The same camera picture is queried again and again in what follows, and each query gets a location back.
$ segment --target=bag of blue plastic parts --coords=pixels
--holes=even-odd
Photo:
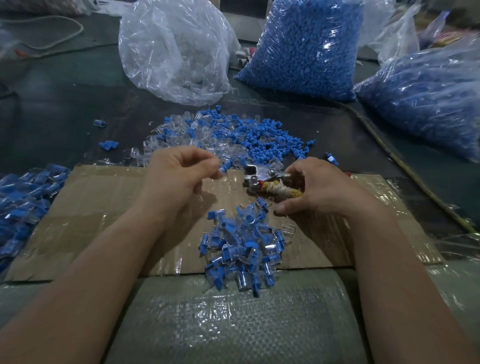
[[[252,60],[252,86],[353,101],[362,0],[276,0]]]
[[[355,92],[394,126],[480,161],[480,38],[399,58]]]

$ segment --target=person's left hand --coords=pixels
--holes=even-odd
[[[193,193],[202,192],[204,178],[218,179],[220,160],[212,153],[193,146],[157,150],[147,167],[147,176],[135,203],[142,213],[174,219]]]

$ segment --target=brown packing tape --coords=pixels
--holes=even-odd
[[[49,280],[66,270],[102,230],[131,206],[142,187],[145,173],[142,168],[75,167],[26,248],[13,261],[6,280]],[[441,261],[435,247],[423,248],[428,245],[427,236],[380,176],[354,178],[377,197],[387,196],[387,204],[402,212],[399,215],[402,229],[416,251],[421,252],[419,257],[423,262]],[[206,219],[207,212],[224,208],[232,216],[236,206],[252,203],[255,197],[246,193],[242,182],[243,173],[239,170],[229,171],[219,181],[205,181],[204,192],[192,198],[155,244],[142,274],[202,273],[206,261],[199,258],[198,244],[202,233],[212,228],[212,222]],[[272,204],[271,211],[275,209],[275,203]],[[354,265],[352,239],[341,217],[311,212],[277,217],[270,213],[268,224],[274,228],[292,224],[297,228],[292,244],[283,253],[281,268]]]

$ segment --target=hand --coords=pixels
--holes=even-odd
[[[222,177],[220,160],[206,150],[179,146],[157,150],[148,163],[144,187],[135,204],[143,214],[175,218],[193,193],[202,192],[202,180]]]
[[[375,196],[327,161],[312,157],[299,159],[285,172],[303,173],[305,192],[278,204],[275,212],[280,215],[318,210],[351,217],[383,206]]]

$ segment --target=person's left arm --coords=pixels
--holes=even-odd
[[[153,244],[219,165],[194,147],[155,152],[135,204],[0,330],[0,363],[98,363]]]

